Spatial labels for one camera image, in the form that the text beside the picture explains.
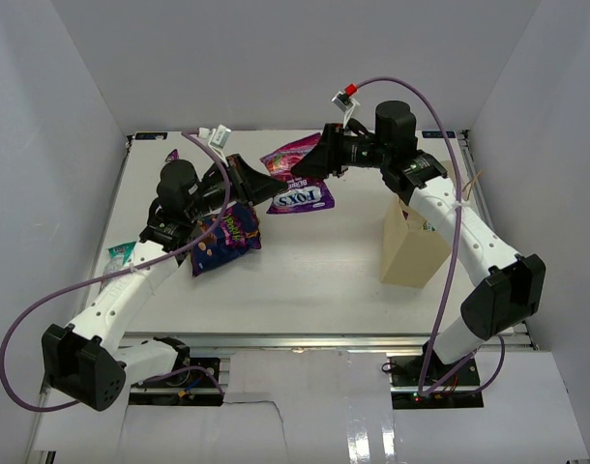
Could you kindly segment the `pink Fox's candy bag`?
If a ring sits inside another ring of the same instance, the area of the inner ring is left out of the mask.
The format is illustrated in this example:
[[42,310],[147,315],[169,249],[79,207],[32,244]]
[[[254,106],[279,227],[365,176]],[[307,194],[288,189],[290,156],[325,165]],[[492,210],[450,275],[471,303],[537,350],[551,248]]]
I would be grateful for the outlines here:
[[319,132],[314,133],[289,142],[259,159],[272,178],[287,183],[287,190],[272,199],[268,215],[301,214],[335,207],[335,198],[322,180],[294,176],[291,172],[320,138]]

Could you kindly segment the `dark blue purple snack bag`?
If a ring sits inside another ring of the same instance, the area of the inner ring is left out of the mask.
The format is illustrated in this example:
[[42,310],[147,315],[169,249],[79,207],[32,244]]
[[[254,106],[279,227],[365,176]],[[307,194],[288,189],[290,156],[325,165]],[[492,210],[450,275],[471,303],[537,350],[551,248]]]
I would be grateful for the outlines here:
[[213,232],[191,250],[192,276],[213,271],[251,250],[259,249],[261,234],[254,207],[234,203]]

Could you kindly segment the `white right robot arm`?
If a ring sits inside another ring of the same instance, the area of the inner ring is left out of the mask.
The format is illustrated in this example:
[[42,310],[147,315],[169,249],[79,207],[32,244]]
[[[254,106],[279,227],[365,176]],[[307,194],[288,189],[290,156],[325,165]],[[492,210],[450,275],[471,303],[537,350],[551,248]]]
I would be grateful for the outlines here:
[[538,310],[546,265],[536,254],[521,255],[503,242],[467,205],[456,199],[454,179],[418,147],[416,117],[403,101],[375,108],[375,130],[359,122],[328,124],[316,146],[292,168],[297,177],[324,180],[348,167],[377,168],[390,191],[458,253],[474,286],[460,316],[433,337],[424,377],[442,386],[457,374],[457,362],[493,336]]

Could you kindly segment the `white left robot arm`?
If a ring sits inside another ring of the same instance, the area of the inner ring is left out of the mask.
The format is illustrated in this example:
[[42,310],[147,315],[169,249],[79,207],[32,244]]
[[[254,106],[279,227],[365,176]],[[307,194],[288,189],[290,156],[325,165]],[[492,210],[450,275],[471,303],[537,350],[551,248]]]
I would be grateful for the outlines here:
[[230,202],[255,206],[286,188],[286,182],[254,170],[239,155],[214,162],[203,176],[187,160],[167,163],[126,274],[113,275],[67,326],[51,325],[44,332],[47,384],[95,411],[109,408],[132,366],[119,343],[137,312],[185,261],[189,244],[203,232],[199,221]]

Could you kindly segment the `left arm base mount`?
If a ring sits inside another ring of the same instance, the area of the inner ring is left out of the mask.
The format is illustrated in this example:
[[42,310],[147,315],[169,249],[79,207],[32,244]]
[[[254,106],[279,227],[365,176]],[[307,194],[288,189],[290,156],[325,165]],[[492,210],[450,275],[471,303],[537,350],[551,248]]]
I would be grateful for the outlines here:
[[225,383],[219,358],[187,358],[174,367],[175,374],[132,386],[130,403],[163,406],[220,406]]

